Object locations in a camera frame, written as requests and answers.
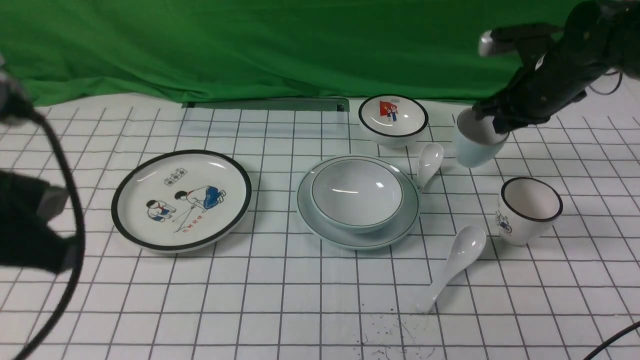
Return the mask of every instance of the black cable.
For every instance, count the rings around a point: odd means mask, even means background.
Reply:
[[[618,84],[616,84],[616,87],[613,88],[613,90],[611,90],[610,92],[599,92],[598,90],[594,89],[593,86],[591,86],[591,85],[589,85],[589,88],[591,89],[591,91],[593,91],[594,93],[599,94],[599,95],[607,96],[607,95],[613,94],[614,92],[618,91],[618,89],[620,88],[620,85],[622,85],[622,73],[614,71],[614,72],[611,72],[609,74],[605,74],[606,76],[612,76],[612,75],[615,75],[615,74],[618,74]]]
[[[629,325],[628,327],[622,329],[619,333],[615,334],[614,336],[611,336],[609,339],[607,339],[607,341],[603,342],[602,344],[600,344],[599,347],[596,347],[596,349],[594,349],[592,352],[589,353],[589,355],[587,355],[587,357],[584,358],[584,360],[591,360],[594,357],[596,357],[596,355],[598,355],[602,350],[604,350],[605,347],[608,347],[609,345],[611,345],[614,341],[620,339],[621,337],[623,337],[624,335],[627,335],[628,333],[632,332],[633,330],[636,330],[640,328],[640,322],[637,323],[633,323],[631,325]]]
[[[51,143],[53,154],[55,155],[56,160],[58,160],[58,164],[60,165],[60,170],[62,171],[62,176],[65,179],[65,182],[67,184],[67,191],[69,192],[69,197],[71,198],[74,218],[76,219],[75,237],[78,239],[78,246],[75,253],[74,268],[71,271],[69,282],[67,283],[67,287],[65,288],[62,297],[60,298],[58,306],[56,306],[56,309],[51,314],[51,317],[49,317],[38,334],[36,334],[36,336],[34,336],[33,339],[18,353],[18,355],[15,357],[15,360],[25,360],[29,355],[31,355],[31,353],[33,353],[33,351],[49,335],[51,330],[53,330],[53,328],[58,323],[58,320],[60,320],[60,318],[64,314],[67,306],[69,305],[69,302],[71,301],[74,291],[76,290],[78,280],[80,279],[80,271],[82,271],[85,248],[84,216],[82,214],[82,205],[80,204],[80,196],[78,196],[76,183],[74,182],[74,178],[71,174],[71,169],[69,168],[69,164],[67,162],[65,154],[62,151],[62,147],[60,146],[56,133],[53,131],[53,128],[51,128],[44,117],[37,111],[33,110],[30,119],[39,126],[42,126],[44,133],[47,135],[49,143]]]

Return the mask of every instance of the white bowl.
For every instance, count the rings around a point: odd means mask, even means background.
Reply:
[[[400,95],[370,97],[360,106],[358,116],[365,135],[385,147],[403,147],[419,140],[429,123],[422,105]]]
[[[397,177],[380,164],[347,158],[316,174],[311,199],[331,225],[367,233],[393,219],[402,204],[403,190]]]
[[[325,167],[346,159],[363,159],[373,161],[387,168],[400,181],[403,189],[403,201],[398,214],[391,221],[386,223],[378,230],[363,234],[355,234],[344,231],[329,224],[325,217],[313,204],[311,199],[311,184],[316,174]],[[420,193],[415,187],[411,179],[402,173],[397,167],[386,163],[380,159],[370,158],[367,156],[339,156],[336,158],[324,160],[314,165],[300,182],[298,187],[297,201],[298,214],[303,223],[315,235],[323,241],[332,245],[351,250],[374,250],[388,247],[397,241],[402,240],[408,233],[412,231],[420,217]]]

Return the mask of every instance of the light blue saucer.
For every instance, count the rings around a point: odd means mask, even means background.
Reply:
[[[385,224],[381,229],[365,234],[349,233],[345,230],[338,229],[329,224],[326,219],[318,213],[311,199],[311,184],[316,174],[332,164],[335,161],[351,159],[351,160],[367,160],[373,161],[381,166],[391,170],[398,178],[406,194],[403,204],[396,216]],[[368,156],[338,156],[324,160],[309,170],[298,186],[297,205],[298,213],[302,221],[307,225],[309,230],[318,235],[322,240],[327,241],[338,247],[351,250],[374,250],[381,247],[387,247],[399,240],[402,240],[417,223],[420,216],[420,193],[411,179],[401,172],[395,166],[382,161],[378,158]]]

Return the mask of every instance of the red flag drawing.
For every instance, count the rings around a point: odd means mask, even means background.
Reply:
[[[391,116],[391,113],[397,113],[398,107],[391,102],[380,101],[380,116]]]

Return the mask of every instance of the black rim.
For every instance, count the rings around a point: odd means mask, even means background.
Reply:
[[[343,159],[343,160],[340,160],[340,161],[336,161],[335,163],[332,163],[331,165],[334,165],[334,164],[337,164],[337,163],[341,163],[341,162],[343,162],[343,161],[349,161],[349,160],[353,160],[353,159]],[[378,164],[378,163],[375,163],[375,162],[373,162],[373,161],[369,161],[369,160],[363,160],[363,161],[367,161],[367,162],[369,162],[369,163],[375,164],[375,165],[377,165],[377,166],[379,166],[379,167],[381,167],[381,168],[385,169],[385,171],[388,171],[385,167],[383,167],[382,165],[380,165],[380,164]],[[320,171],[316,174],[316,178],[320,175],[320,173],[321,173],[321,172],[325,171],[328,167],[329,167],[329,166],[327,166],[327,167],[325,167],[324,169],[320,170]],[[391,174],[391,176],[393,176],[393,177],[396,179],[396,181],[397,181],[398,183],[400,183],[400,181],[398,181],[398,180],[397,180],[396,176],[395,176],[393,173],[391,173],[390,171],[388,171],[388,172]],[[311,183],[311,194],[313,194],[313,193],[314,193],[314,185],[313,185],[313,183]],[[404,190],[402,189],[402,185],[400,184],[400,204],[402,204],[402,200],[403,200],[403,199],[404,199]],[[345,226],[353,226],[353,227],[373,227],[373,226],[376,226],[376,225],[380,225],[381,223],[386,222],[386,221],[388,221],[390,218],[392,218],[395,214],[397,214],[397,212],[398,212],[398,211],[400,211],[400,206],[398,206],[398,208],[394,211],[394,213],[393,213],[393,214],[391,214],[391,215],[389,215],[386,219],[381,220],[381,221],[379,221],[379,222],[376,222],[375,224],[369,224],[369,225],[351,225],[351,224],[345,224],[344,222],[341,222],[340,220],[336,220],[336,219],[334,219],[334,218],[330,217],[330,216],[329,216],[329,215],[327,215],[324,211],[322,211],[322,209],[318,208],[318,210],[319,210],[322,214],[324,214],[326,217],[330,218],[331,220],[333,220],[333,221],[335,221],[335,222],[337,222],[337,223],[339,223],[339,224],[345,225]]]
[[[178,156],[178,155],[185,155],[185,154],[203,154],[203,155],[210,155],[210,156],[215,156],[217,158],[221,158],[224,159],[225,161],[228,161],[231,165],[233,165],[238,171],[240,171],[240,174],[242,175],[243,179],[244,179],[244,187],[246,189],[246,198],[244,199],[244,204],[242,206],[242,208],[240,209],[240,212],[238,213],[238,215],[236,215],[236,217],[233,219],[233,221],[231,221],[231,223],[229,223],[227,226],[225,226],[222,230],[218,231],[217,233],[204,238],[202,240],[198,240],[196,242],[193,243],[189,243],[189,244],[184,244],[184,245],[175,245],[175,246],[164,246],[164,245],[155,245],[152,243],[147,243],[145,241],[142,241],[140,239],[138,239],[137,237],[133,236],[129,231],[127,231],[127,229],[125,229],[125,227],[122,225],[121,221],[120,221],[120,217],[118,216],[118,202],[120,200],[120,194],[122,193],[122,190],[124,189],[125,185],[138,173],[140,172],[142,169],[146,168],[147,166],[166,159],[166,158],[171,158],[172,156]],[[242,219],[242,217],[244,216],[244,214],[246,213],[247,209],[249,208],[249,202],[251,201],[251,180],[249,179],[249,175],[246,173],[246,171],[242,168],[242,166],[240,166],[240,164],[238,162],[236,162],[235,160],[233,160],[232,158],[229,158],[228,156],[224,155],[224,154],[220,154],[218,152],[213,152],[213,151],[207,151],[207,150],[182,150],[182,151],[176,151],[176,152],[169,152],[168,154],[164,154],[164,155],[160,155],[156,158],[153,158],[147,162],[145,162],[144,164],[138,166],[137,168],[135,168],[131,173],[129,173],[129,175],[127,175],[124,180],[122,180],[122,182],[120,183],[120,185],[118,185],[118,189],[116,190],[116,193],[113,195],[113,200],[111,201],[111,219],[113,220],[113,223],[116,225],[116,229],[118,229],[118,231],[120,232],[120,234],[122,234],[122,236],[124,236],[125,238],[127,238],[128,240],[130,240],[131,242],[137,244],[140,247],[144,247],[147,249],[151,249],[151,250],[158,250],[158,251],[180,251],[180,250],[188,250],[188,249],[193,249],[193,248],[197,248],[199,246],[205,245],[206,243],[211,242],[212,240],[215,240],[216,238],[220,237],[222,234],[225,234],[227,231],[229,231],[229,229],[231,229],[232,227],[234,227],[238,222],[240,222],[240,219]]]
[[[420,110],[422,110],[422,113],[424,114],[424,124],[422,126],[420,126],[420,129],[409,133],[407,135],[389,135],[389,134],[385,134],[385,133],[381,133],[377,130],[375,130],[373,127],[369,126],[366,121],[362,118],[362,108],[371,100],[373,99],[377,99],[379,97],[383,97],[383,96],[393,96],[393,97],[401,97],[405,100],[409,100],[412,103],[416,104]],[[422,105],[420,105],[416,100],[413,99],[409,99],[406,96],[402,96],[402,95],[396,95],[396,94],[382,94],[382,95],[376,95],[376,96],[372,96],[370,98],[368,98],[367,100],[365,100],[362,105],[360,105],[360,108],[358,109],[358,117],[360,118],[360,122],[362,123],[362,125],[364,125],[367,129],[373,131],[376,134],[382,135],[382,136],[387,136],[390,138],[406,138],[407,136],[412,136],[412,135],[416,135],[417,133],[420,133],[422,130],[424,130],[427,125],[429,124],[429,114],[427,114],[427,111],[424,109],[424,107]]]
[[[507,186],[509,186],[509,184],[511,184],[513,181],[522,180],[522,179],[529,179],[529,180],[537,181],[537,182],[541,183],[542,185],[545,185],[547,188],[550,188],[551,191],[554,192],[554,194],[558,198],[558,203],[560,204],[558,212],[554,216],[548,217],[548,218],[544,218],[544,219],[528,217],[527,215],[524,215],[521,212],[519,212],[516,209],[514,209],[513,206],[511,206],[511,204],[509,204],[507,199],[504,197],[504,192],[505,192]],[[543,181],[540,181],[538,179],[534,179],[533,177],[520,176],[520,177],[514,177],[512,179],[507,180],[507,182],[502,185],[502,189],[500,190],[500,197],[502,197],[502,201],[507,206],[507,208],[509,208],[511,211],[513,211],[514,213],[516,213],[518,216],[520,216],[522,218],[525,218],[525,219],[531,220],[531,221],[535,221],[535,222],[549,222],[549,221],[559,217],[560,214],[562,214],[562,210],[563,210],[562,198],[560,198],[560,194],[558,194],[556,189],[552,188],[549,184],[544,183]]]

